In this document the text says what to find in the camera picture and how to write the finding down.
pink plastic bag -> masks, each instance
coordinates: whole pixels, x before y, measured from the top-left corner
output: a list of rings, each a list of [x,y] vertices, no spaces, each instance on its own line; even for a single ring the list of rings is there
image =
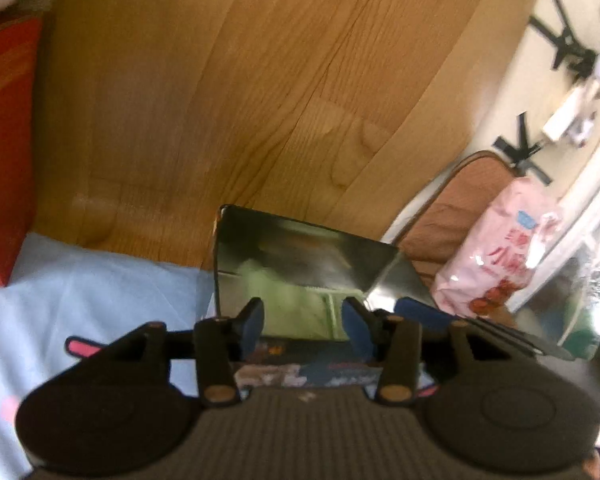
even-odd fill
[[[561,220],[557,203],[530,177],[515,179],[490,204],[431,287],[439,308],[488,316],[526,287]]]

white wall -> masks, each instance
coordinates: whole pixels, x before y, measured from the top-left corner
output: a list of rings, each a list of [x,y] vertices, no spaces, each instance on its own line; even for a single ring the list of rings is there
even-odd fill
[[[600,0],[562,0],[562,3],[580,42],[599,50]],[[534,14],[554,32],[562,31],[562,24],[552,0],[537,0]],[[553,45],[534,28],[527,27],[493,107],[480,123],[474,138],[458,162],[478,150],[490,149],[498,136],[503,136],[517,145],[517,116],[522,112],[526,112],[530,142],[541,139],[542,126],[562,103],[571,87],[573,77],[566,69],[565,63],[557,71],[551,70],[554,55]],[[556,198],[565,194],[589,160],[599,140],[600,120],[597,121],[594,137],[586,147],[577,150],[563,140],[556,145],[545,147],[534,156],[534,162],[554,179],[548,187],[549,193]],[[383,241],[389,242],[394,239],[406,222],[440,186],[450,169],[432,181],[407,205],[382,238]]]

